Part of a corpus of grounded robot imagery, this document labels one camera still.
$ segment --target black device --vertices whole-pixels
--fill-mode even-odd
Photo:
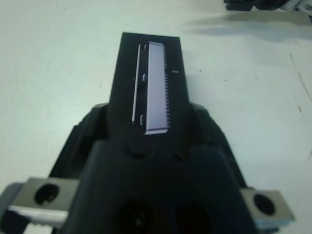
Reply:
[[[179,38],[122,34],[109,103],[73,128],[50,177],[79,180],[66,222],[54,233],[278,230],[259,229],[224,134],[206,109],[189,102]],[[36,202],[39,196],[52,204],[55,186],[42,186]],[[255,206],[270,218],[274,205],[257,195]],[[17,216],[8,211],[2,229],[13,233],[7,224]]]

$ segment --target mounting hole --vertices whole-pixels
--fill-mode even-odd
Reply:
[[[209,234],[211,224],[205,210],[198,204],[176,209],[176,222],[182,234]]]
[[[153,223],[152,208],[142,200],[128,201],[120,211],[123,234],[147,234]]]
[[[262,213],[266,215],[273,215],[275,213],[275,206],[273,202],[271,202],[271,200],[266,196],[258,194],[254,196],[253,201]]]
[[[35,201],[39,205],[47,205],[52,202],[59,194],[59,187],[55,184],[43,185],[35,195]]]

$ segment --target metal clamp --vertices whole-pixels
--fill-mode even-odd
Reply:
[[[275,229],[294,221],[279,191],[240,189],[240,193],[259,230]]]
[[[59,228],[66,221],[79,180],[30,178],[8,210],[30,219],[34,224]]]

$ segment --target white table surface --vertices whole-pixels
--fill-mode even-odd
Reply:
[[[121,33],[179,36],[189,97],[248,183],[277,189],[312,233],[312,26],[221,0],[0,0],[0,192],[48,176],[72,127],[109,100]],[[49,233],[31,227],[28,234]]]

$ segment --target black object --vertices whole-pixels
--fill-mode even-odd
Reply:
[[[132,113],[138,46],[150,41],[166,47],[170,127],[147,135]],[[257,233],[224,134],[189,102],[179,38],[122,35],[109,104],[73,128],[50,176],[80,179],[70,215],[54,234]]]
[[[259,10],[273,11],[289,0],[224,0],[229,11],[251,11],[255,6]]]

